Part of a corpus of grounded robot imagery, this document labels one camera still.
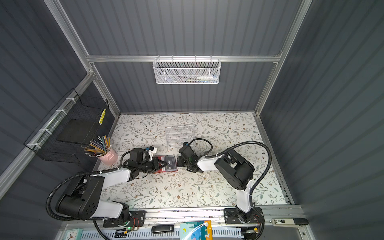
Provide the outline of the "clear acrylic organizer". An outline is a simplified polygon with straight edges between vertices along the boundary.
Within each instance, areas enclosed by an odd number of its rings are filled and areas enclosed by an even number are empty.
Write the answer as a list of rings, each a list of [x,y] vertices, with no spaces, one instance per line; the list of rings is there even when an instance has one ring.
[[[166,143],[169,148],[181,148],[184,142],[190,142],[196,137],[195,125],[168,126],[165,129]]]

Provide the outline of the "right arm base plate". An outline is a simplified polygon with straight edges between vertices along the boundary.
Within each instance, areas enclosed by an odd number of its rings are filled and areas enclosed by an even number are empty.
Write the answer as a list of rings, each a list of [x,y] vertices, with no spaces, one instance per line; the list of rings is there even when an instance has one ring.
[[[247,213],[238,208],[224,209],[225,223],[230,224],[264,224],[265,218],[261,208],[253,207]]]

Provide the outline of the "white mesh wall basket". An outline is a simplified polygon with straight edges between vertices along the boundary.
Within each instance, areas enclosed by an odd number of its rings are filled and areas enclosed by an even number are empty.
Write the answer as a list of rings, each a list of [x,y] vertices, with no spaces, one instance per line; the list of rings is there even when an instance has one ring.
[[[155,80],[160,85],[215,85],[220,82],[221,60],[218,58],[156,58],[153,61]],[[218,75],[218,83],[178,81],[177,76]]]

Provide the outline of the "bundle of coloured pencils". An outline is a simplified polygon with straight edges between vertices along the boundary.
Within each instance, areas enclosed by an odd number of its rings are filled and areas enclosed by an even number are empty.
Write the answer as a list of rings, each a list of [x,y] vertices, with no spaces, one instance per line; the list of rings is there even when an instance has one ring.
[[[85,155],[89,157],[103,157],[111,149],[111,139],[107,136],[97,136],[84,148]]]

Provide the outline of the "white marker in basket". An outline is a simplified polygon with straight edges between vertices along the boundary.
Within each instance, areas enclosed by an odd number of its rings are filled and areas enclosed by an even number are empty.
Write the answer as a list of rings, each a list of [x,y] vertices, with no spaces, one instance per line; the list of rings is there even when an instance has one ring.
[[[218,75],[203,75],[203,76],[177,76],[178,81],[189,81],[196,83],[218,83]]]

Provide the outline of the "pink pencil cup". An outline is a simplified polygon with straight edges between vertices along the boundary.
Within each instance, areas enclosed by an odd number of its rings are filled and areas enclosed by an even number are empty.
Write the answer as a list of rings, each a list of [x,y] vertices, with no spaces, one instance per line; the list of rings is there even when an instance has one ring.
[[[112,166],[118,161],[118,159],[118,154],[113,148],[110,148],[105,155],[98,157],[98,160],[100,160],[106,166]]]

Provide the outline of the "red leather card holder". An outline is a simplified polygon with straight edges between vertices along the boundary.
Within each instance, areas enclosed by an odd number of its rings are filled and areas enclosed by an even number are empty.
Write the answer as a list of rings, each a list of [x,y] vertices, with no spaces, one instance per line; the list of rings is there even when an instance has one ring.
[[[154,156],[153,161],[158,163],[158,168],[154,171],[154,174],[172,173],[178,170],[175,156]]]

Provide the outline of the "yellow marker in basket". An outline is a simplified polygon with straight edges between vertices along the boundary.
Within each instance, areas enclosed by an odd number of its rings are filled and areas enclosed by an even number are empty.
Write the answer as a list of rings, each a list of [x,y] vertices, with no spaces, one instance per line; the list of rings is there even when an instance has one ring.
[[[105,115],[106,115],[106,109],[103,109],[103,111],[102,111],[102,113],[101,113],[101,116],[100,116],[100,118],[99,118],[99,121],[98,121],[98,124],[99,124],[99,125],[102,125],[102,124],[103,124]]]

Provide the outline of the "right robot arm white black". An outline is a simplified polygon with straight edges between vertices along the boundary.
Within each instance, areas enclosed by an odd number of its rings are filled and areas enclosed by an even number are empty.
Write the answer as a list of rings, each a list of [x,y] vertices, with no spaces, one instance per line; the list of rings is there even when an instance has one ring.
[[[182,159],[189,172],[218,171],[228,184],[236,190],[236,208],[239,215],[249,213],[253,207],[250,199],[251,183],[255,168],[242,155],[235,151],[235,145],[223,153],[212,157],[199,157],[187,142],[179,149]]]

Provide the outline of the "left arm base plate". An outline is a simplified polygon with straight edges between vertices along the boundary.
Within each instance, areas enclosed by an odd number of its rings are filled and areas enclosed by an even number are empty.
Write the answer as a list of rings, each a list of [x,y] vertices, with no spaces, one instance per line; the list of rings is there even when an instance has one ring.
[[[146,211],[127,211],[117,219],[108,218],[104,221],[104,228],[142,227],[144,225]]]

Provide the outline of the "colourful picture book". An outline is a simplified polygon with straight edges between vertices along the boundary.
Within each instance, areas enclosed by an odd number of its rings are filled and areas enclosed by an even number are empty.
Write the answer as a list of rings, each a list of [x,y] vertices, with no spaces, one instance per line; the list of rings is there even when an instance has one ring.
[[[185,222],[180,224],[181,240],[212,240],[211,221]]]

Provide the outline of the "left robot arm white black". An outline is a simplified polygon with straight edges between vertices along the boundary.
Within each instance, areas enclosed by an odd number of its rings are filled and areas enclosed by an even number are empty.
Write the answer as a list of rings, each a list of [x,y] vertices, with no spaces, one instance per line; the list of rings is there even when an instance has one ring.
[[[156,148],[134,148],[129,159],[121,157],[113,169],[81,172],[58,184],[46,200],[48,215],[60,221],[115,219],[131,220],[129,206],[101,199],[102,191],[111,186],[137,179],[139,173],[154,174],[168,165],[154,157]]]

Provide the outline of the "small black device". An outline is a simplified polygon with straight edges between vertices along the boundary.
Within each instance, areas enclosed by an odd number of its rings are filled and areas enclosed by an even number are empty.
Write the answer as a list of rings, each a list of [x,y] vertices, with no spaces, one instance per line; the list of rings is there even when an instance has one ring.
[[[174,225],[155,225],[155,226],[152,226],[151,231],[153,234],[173,232]]]

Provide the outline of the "teal alarm clock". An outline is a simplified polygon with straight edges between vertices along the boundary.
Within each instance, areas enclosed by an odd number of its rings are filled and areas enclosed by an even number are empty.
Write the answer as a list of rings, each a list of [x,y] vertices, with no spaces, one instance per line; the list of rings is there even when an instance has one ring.
[[[71,229],[64,233],[63,240],[81,240],[83,229]]]

